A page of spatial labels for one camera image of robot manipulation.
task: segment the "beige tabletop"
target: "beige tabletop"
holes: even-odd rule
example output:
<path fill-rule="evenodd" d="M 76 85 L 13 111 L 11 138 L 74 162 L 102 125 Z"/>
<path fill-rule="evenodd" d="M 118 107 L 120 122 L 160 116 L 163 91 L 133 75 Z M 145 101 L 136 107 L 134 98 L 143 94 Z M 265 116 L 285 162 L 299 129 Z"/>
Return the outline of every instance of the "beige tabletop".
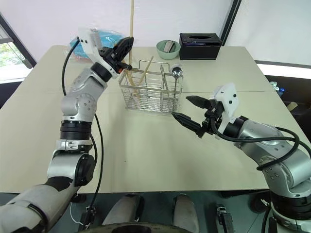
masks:
<path fill-rule="evenodd" d="M 134 56 L 148 60 L 152 54 L 160 60 L 152 51 L 134 48 Z M 64 47 L 52 47 L 0 110 L 0 192 L 21 192 L 46 181 L 62 117 L 60 74 L 64 59 Z M 229 60 L 235 65 L 222 63 Z M 222 47 L 216 61 L 180 63 L 185 78 L 178 111 L 201 122 L 205 111 L 185 97 L 208 98 L 217 85 L 234 82 L 240 98 L 237 116 L 288 128 L 309 144 L 245 48 Z M 66 78 L 72 80 L 83 66 L 70 61 Z M 195 70 L 206 71 L 199 76 Z M 255 162 L 232 143 L 209 134 L 199 139 L 172 116 L 127 110 L 117 81 L 111 80 L 108 85 L 97 111 L 105 147 L 100 192 L 267 188 Z M 99 144 L 97 127 L 92 130 Z M 99 165 L 93 180 L 80 192 L 93 193 L 98 177 Z"/>

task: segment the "white wall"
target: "white wall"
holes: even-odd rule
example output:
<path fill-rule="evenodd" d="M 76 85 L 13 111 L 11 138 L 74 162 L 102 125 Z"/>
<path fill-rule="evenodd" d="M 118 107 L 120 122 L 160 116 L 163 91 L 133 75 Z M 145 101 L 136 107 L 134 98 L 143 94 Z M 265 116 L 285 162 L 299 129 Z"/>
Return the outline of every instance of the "white wall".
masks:
<path fill-rule="evenodd" d="M 129 35 L 130 0 L 0 0 L 0 12 L 39 60 L 52 45 L 67 45 L 80 26 Z M 135 0 L 135 46 L 178 41 L 179 33 L 217 33 L 230 0 Z"/>
<path fill-rule="evenodd" d="M 242 0 L 226 45 L 255 60 L 311 65 L 311 0 Z"/>

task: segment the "robotic arm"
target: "robotic arm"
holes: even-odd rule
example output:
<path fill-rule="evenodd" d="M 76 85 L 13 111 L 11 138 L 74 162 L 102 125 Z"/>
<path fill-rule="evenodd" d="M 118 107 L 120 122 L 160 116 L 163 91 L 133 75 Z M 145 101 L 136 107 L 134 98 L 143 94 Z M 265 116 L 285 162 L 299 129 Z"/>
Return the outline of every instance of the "robotic arm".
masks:
<path fill-rule="evenodd" d="M 110 78 L 116 78 L 124 68 L 132 68 L 121 61 L 131 50 L 134 38 L 124 38 L 111 49 L 101 48 L 96 31 L 80 30 L 79 36 L 94 65 L 83 70 L 62 100 L 60 139 L 48 168 L 47 182 L 31 187 L 0 207 L 2 233 L 47 232 L 78 189 L 93 178 L 95 160 L 88 152 L 92 148 L 90 134 L 97 100 Z"/>
<path fill-rule="evenodd" d="M 281 130 L 293 132 L 243 116 L 234 117 L 239 101 L 233 83 L 218 87 L 208 100 L 198 96 L 186 98 L 194 105 L 207 109 L 206 119 L 201 126 L 184 114 L 173 113 L 180 124 L 200 138 L 209 133 L 234 142 L 259 165 L 257 170 L 262 171 L 271 191 L 271 207 L 279 224 L 279 232 L 311 232 L 311 159 L 303 151 L 293 148 L 286 141 L 293 139 L 284 137 Z M 296 146 L 300 143 L 310 153 L 296 134 L 294 137 Z"/>

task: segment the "tissue box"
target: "tissue box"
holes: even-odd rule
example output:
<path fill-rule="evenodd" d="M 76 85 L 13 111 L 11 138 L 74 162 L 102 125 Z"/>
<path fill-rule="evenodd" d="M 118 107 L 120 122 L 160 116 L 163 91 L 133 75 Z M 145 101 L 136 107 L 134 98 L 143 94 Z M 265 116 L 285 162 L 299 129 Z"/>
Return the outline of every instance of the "tissue box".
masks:
<path fill-rule="evenodd" d="M 216 60 L 222 41 L 215 33 L 179 34 L 180 60 Z"/>

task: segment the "floor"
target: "floor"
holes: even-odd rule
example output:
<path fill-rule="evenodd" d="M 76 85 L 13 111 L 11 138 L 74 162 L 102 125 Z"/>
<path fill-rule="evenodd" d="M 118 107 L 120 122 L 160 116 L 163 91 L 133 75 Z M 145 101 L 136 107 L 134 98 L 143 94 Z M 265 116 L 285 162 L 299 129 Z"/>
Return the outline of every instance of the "floor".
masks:
<path fill-rule="evenodd" d="M 180 192 L 140 193 L 145 199 L 145 208 L 141 221 L 171 224 L 173 198 L 179 193 Z M 216 204 L 224 205 L 227 208 L 227 211 L 232 214 L 236 233 L 260 233 L 263 214 L 254 213 L 249 209 L 248 203 L 252 195 L 247 194 L 224 199 L 220 196 L 219 192 L 197 191 L 183 193 L 189 195 L 195 204 L 201 233 L 217 232 L 215 220 Z M 87 200 L 84 203 L 72 205 L 71 210 L 75 220 L 80 220 L 81 214 L 85 211 L 85 207 L 90 203 L 92 196 L 92 194 L 88 194 Z M 122 196 L 124 196 L 122 193 L 98 195 L 95 202 L 98 214 L 94 225 L 100 225 L 112 206 Z M 14 194 L 0 193 L 0 205 L 5 204 L 13 197 Z M 70 206 L 63 217 L 49 232 L 74 233 L 78 231 L 79 225 L 71 220 L 69 210 Z"/>

